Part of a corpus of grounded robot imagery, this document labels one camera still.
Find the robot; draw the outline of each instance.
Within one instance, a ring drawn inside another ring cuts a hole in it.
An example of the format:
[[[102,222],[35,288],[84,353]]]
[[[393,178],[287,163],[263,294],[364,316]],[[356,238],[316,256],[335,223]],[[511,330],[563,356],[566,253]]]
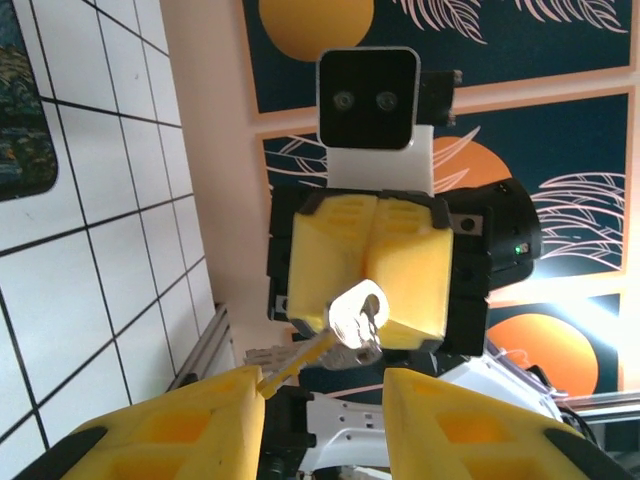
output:
[[[15,480],[632,478],[486,341],[489,291],[532,272],[540,227],[513,179],[434,195],[460,81],[406,48],[326,52],[328,188],[274,189],[267,266],[269,317],[308,340],[92,420]],[[312,364],[379,366],[382,406],[284,385]]]

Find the gold key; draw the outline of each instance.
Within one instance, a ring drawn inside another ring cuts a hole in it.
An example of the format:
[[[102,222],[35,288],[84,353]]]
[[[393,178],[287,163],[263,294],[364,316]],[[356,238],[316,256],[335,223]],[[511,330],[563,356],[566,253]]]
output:
[[[353,351],[378,349],[377,330],[389,319],[389,303],[375,282],[363,280],[331,302],[326,316],[328,327],[307,340],[290,360],[258,384],[265,399],[273,397],[290,377],[336,346]]]

